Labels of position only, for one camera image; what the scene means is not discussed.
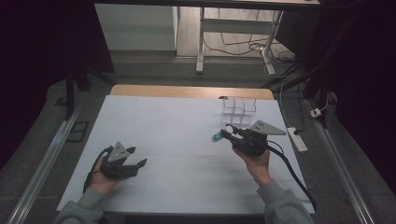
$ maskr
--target sleeve cuff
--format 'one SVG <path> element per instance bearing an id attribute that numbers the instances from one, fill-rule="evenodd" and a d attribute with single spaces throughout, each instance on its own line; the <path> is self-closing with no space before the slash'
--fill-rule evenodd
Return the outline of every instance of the sleeve cuff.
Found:
<path id="1" fill-rule="evenodd" d="M 274 201 L 278 201 L 279 199 L 281 199 L 285 193 L 285 190 L 283 190 L 275 182 L 275 180 L 272 179 L 269 184 L 258 188 L 257 193 L 260 195 L 260 197 L 265 203 L 272 203 Z"/>
<path id="2" fill-rule="evenodd" d="M 81 199 L 78 201 L 78 204 L 83 208 L 95 208 L 102 204 L 105 197 L 106 196 L 104 194 L 99 193 L 94 189 L 87 188 Z"/>

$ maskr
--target hand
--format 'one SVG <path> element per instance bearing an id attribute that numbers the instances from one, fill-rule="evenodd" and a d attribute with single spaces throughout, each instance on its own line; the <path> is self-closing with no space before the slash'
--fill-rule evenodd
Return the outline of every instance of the hand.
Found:
<path id="1" fill-rule="evenodd" d="M 253 179 L 260 187 L 271 182 L 271 176 L 268 173 L 268 164 L 270 161 L 269 150 L 265 150 L 264 153 L 258 157 L 250 157 L 236 148 L 233 148 L 233 151 L 244 160 L 248 172 L 253 176 Z"/>
<path id="2" fill-rule="evenodd" d="M 107 195 L 111 190 L 116 187 L 118 183 L 125 179 L 112 179 L 106 177 L 102 172 L 100 172 L 100 166 L 102 164 L 103 157 L 99 159 L 96 163 L 95 169 L 93 170 L 93 175 L 91 178 L 90 188 Z"/>

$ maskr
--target person's right hand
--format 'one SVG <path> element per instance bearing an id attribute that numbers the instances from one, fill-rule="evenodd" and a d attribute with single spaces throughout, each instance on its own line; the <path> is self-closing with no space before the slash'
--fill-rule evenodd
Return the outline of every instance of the person's right hand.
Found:
<path id="1" fill-rule="evenodd" d="M 242 160 L 244 160 L 247 165 L 248 172 L 253 176 L 253 179 L 260 187 L 271 182 L 271 176 L 268 173 L 268 164 L 270 161 L 269 150 L 265 150 L 265 152 L 258 157 L 250 157 L 236 148 L 233 148 L 233 151 L 236 155 L 242 158 Z"/>

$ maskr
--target power plug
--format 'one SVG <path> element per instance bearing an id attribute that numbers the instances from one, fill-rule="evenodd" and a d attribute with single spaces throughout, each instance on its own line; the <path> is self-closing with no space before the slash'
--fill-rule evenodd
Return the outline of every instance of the power plug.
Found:
<path id="1" fill-rule="evenodd" d="M 320 115 L 321 115 L 321 113 L 320 113 L 320 110 L 318 109 L 318 108 L 316 108 L 316 109 L 314 109 L 314 110 L 311 110 L 311 116 L 313 117 L 313 118 L 317 118 L 317 117 L 319 117 Z"/>

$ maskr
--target person's left hand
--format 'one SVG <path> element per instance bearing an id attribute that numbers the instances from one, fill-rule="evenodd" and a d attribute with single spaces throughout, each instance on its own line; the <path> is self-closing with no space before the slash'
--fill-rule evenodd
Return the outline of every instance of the person's left hand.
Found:
<path id="1" fill-rule="evenodd" d="M 96 163 L 91 178 L 90 188 L 107 195 L 109 192 L 111 192 L 111 190 L 114 189 L 114 187 L 116 187 L 118 183 L 125 179 L 115 180 L 112 178 L 108 178 L 104 174 L 102 174 L 102 172 L 100 172 L 100 166 L 102 164 L 102 161 L 103 157 L 99 159 L 99 161 Z"/>

